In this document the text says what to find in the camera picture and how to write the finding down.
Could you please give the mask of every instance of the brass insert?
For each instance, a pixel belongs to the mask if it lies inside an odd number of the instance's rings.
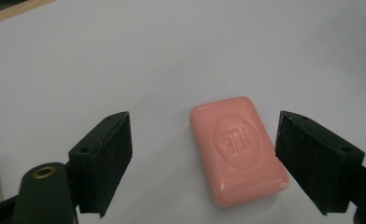
[[[51,176],[57,171],[57,169],[53,166],[45,166],[38,170],[36,170],[33,174],[33,177],[36,179],[42,179]]]

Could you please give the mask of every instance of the white background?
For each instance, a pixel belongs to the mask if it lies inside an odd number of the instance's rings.
[[[106,216],[81,224],[352,223],[353,204],[323,217],[294,179],[252,203],[211,203],[189,112],[239,95],[273,141],[287,110],[366,152],[366,0],[58,0],[1,21],[5,197],[129,110],[132,162]]]

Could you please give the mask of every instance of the embossed logo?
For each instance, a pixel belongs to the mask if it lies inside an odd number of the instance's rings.
[[[260,155],[256,130],[236,115],[222,117],[213,134],[215,147],[221,157],[235,168],[252,168]]]

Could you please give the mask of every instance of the pink soap bar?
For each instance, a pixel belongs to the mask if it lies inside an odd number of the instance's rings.
[[[217,206],[258,199],[288,187],[285,167],[248,98],[195,106],[190,124]]]

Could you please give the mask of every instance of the table surface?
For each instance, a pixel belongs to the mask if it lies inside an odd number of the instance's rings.
[[[58,0],[0,22],[5,197],[107,115],[129,110],[134,156],[90,223],[352,223],[287,190],[216,208],[190,129],[193,106],[244,95],[276,137],[281,110],[366,152],[366,0]]]

